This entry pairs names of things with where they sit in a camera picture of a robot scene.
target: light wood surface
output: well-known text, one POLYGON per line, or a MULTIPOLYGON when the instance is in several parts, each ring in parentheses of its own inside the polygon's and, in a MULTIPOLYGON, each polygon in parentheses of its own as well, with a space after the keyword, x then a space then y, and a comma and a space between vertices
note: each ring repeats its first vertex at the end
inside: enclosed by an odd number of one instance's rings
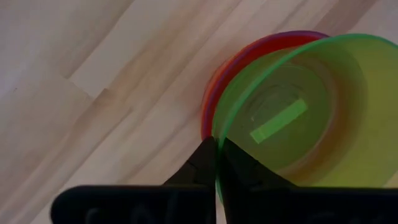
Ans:
POLYGON ((250 42, 397 43, 397 21, 396 0, 0 1, 0 223, 50 223, 75 185, 164 182, 200 143, 207 81, 250 42))

